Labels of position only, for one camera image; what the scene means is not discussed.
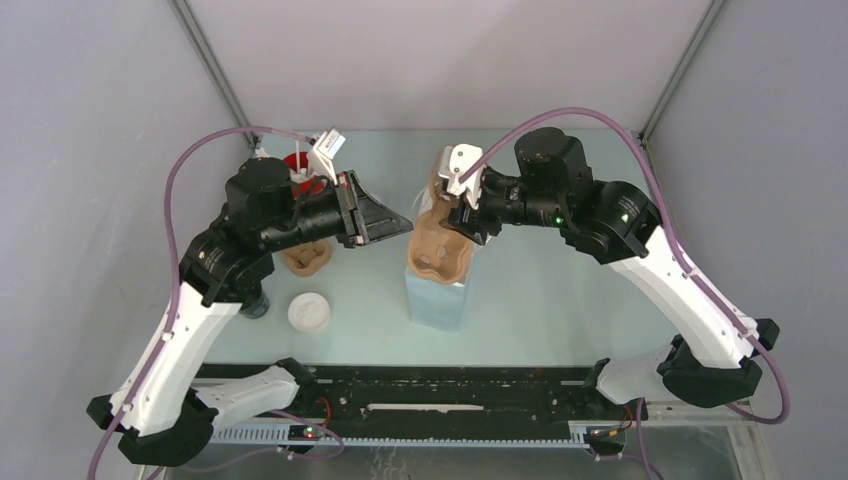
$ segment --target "brown egg carton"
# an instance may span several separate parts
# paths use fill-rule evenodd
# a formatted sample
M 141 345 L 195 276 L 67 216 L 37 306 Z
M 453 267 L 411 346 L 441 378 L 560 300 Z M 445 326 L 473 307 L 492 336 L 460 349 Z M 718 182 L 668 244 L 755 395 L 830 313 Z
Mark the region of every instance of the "brown egg carton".
M 436 174 L 441 157 L 430 172 L 425 195 L 433 207 L 419 215 L 409 238 L 406 263 L 417 276 L 442 285 L 464 283 L 471 266 L 474 244 L 462 235 L 448 230 L 440 222 L 448 217 L 459 200 L 445 200 L 439 196 L 441 178 Z
M 321 269 L 333 256 L 330 242 L 319 240 L 280 251 L 280 259 L 298 277 L 309 277 Z

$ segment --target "black cylinder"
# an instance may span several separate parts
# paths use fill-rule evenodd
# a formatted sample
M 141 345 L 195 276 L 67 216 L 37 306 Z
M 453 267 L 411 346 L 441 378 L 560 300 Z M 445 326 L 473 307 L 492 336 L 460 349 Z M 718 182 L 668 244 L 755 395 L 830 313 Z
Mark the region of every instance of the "black cylinder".
M 271 308 L 271 300 L 268 299 L 268 295 L 265 295 L 264 290 L 259 290 L 259 296 L 253 296 L 245 301 L 239 313 L 247 318 L 259 318 L 268 313 L 269 308 Z
M 260 237 L 268 250 L 278 251 L 344 232 L 336 194 L 327 188 L 303 201 L 283 225 L 263 229 Z

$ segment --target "white bottle cap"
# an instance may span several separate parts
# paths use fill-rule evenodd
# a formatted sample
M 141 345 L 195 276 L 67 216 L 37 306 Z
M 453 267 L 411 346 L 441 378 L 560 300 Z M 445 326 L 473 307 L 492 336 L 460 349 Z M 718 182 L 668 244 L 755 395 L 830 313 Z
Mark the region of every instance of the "white bottle cap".
M 330 304 L 317 293 L 303 293 L 289 304 L 288 315 L 295 330 L 318 333 L 330 323 Z

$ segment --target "red cup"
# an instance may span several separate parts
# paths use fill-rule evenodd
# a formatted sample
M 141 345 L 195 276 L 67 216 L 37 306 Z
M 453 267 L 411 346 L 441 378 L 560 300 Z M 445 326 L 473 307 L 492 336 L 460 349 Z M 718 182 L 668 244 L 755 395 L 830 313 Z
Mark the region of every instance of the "red cup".
M 293 170 L 293 171 L 295 171 L 295 172 L 297 171 L 297 157 L 296 157 L 296 154 L 294 154 L 294 153 L 289 154 L 288 156 L 286 156 L 286 158 L 284 158 L 284 159 L 283 159 L 283 161 L 284 161 L 284 162 L 286 162 L 286 165 L 288 165 L 290 169 L 292 169 L 292 170 Z M 306 155 L 306 152 L 300 152 L 300 168 L 309 168 L 309 158 L 308 158 L 308 156 Z M 297 194 L 298 194 L 298 193 L 307 193 L 307 192 L 309 192 L 309 191 L 310 191 L 309 189 L 311 189 L 311 188 L 312 188 L 312 184 L 313 184 L 313 183 L 315 183 L 315 179 L 314 179 L 314 178 L 310 178 L 310 179 L 306 180 L 305 182 L 301 183 L 301 184 L 299 185 L 299 186 L 300 186 L 300 192 L 298 192 L 297 190 L 295 190 L 295 196 L 297 196 Z M 318 186 L 317 186 L 317 187 L 315 187 L 315 190 L 312 190 L 312 193 L 318 193 L 318 192 L 320 192 L 320 191 L 321 191 L 321 190 L 323 190 L 323 189 L 324 189 L 324 183 L 323 183 L 323 182 L 319 182 L 319 183 L 318 183 Z

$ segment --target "white plastic bracket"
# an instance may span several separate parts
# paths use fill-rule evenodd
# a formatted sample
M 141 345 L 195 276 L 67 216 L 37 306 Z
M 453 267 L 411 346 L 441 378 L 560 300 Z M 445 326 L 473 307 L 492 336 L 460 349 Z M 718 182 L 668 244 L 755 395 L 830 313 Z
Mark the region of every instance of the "white plastic bracket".
M 247 378 L 198 388 L 195 396 L 207 407 L 218 410 L 212 420 L 217 432 L 260 413 L 288 407 L 298 389 L 294 377 L 275 365 Z
M 338 184 L 336 179 L 336 168 L 333 165 L 333 158 L 336 153 L 342 148 L 345 142 L 345 137 L 335 128 L 322 133 L 315 145 L 307 152 L 309 159 L 309 167 L 315 175 L 324 175 L 330 179 L 333 184 Z
M 482 148 L 462 143 L 453 147 L 449 156 L 447 149 L 445 149 L 439 164 L 439 177 L 448 181 L 447 193 L 456 198 L 464 193 L 468 204 L 475 210 L 479 206 L 477 202 L 480 198 L 482 169 L 474 172 L 474 175 L 464 182 L 460 182 L 459 177 L 467 172 L 482 156 Z

